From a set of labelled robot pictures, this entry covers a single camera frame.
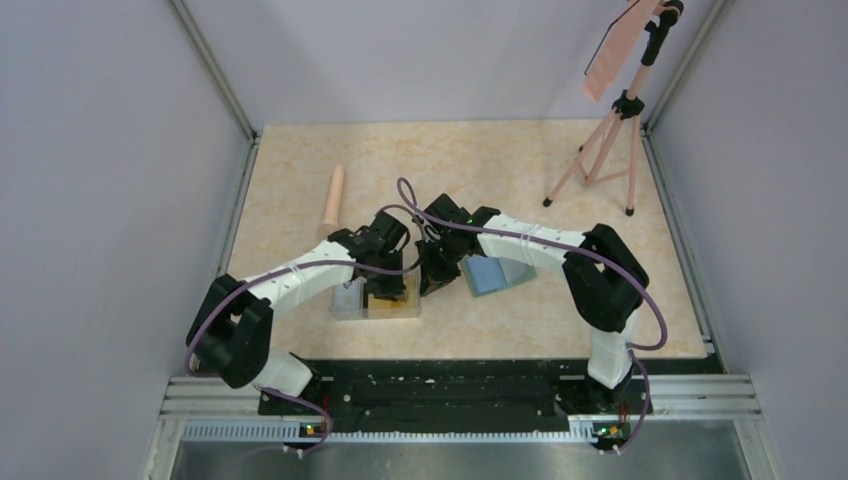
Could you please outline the clear plastic card box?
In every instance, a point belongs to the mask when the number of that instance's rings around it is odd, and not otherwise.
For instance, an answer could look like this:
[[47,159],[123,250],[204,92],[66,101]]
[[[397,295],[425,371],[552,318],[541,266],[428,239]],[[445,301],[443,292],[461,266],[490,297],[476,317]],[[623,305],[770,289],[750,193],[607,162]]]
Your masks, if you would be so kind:
[[421,312],[419,275],[403,276],[405,290],[395,300],[377,298],[359,278],[332,289],[329,312],[339,321],[413,319]]

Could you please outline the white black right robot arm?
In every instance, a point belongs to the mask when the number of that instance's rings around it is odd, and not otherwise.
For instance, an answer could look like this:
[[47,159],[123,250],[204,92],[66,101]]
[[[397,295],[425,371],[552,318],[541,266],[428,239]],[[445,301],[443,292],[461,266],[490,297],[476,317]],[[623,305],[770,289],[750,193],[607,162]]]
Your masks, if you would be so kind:
[[424,256],[429,276],[438,281],[460,259],[474,255],[514,260],[562,277],[590,327],[589,404],[612,412],[626,400],[632,326],[649,276],[615,229],[601,223],[588,231],[552,229],[491,207],[468,212],[446,194],[424,209],[423,217],[437,233]]

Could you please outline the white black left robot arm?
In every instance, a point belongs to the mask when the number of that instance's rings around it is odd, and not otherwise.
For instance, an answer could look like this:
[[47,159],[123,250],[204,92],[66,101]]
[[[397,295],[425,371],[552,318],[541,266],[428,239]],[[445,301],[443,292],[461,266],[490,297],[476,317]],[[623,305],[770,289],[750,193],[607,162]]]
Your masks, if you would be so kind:
[[370,224],[336,230],[272,271],[243,280],[230,274],[216,278],[187,334],[186,360],[199,361],[233,389],[281,392],[295,412],[314,410],[321,388],[306,363],[273,351],[275,321],[319,293],[360,277],[386,282],[391,295],[400,293],[408,237],[400,220],[379,212]]

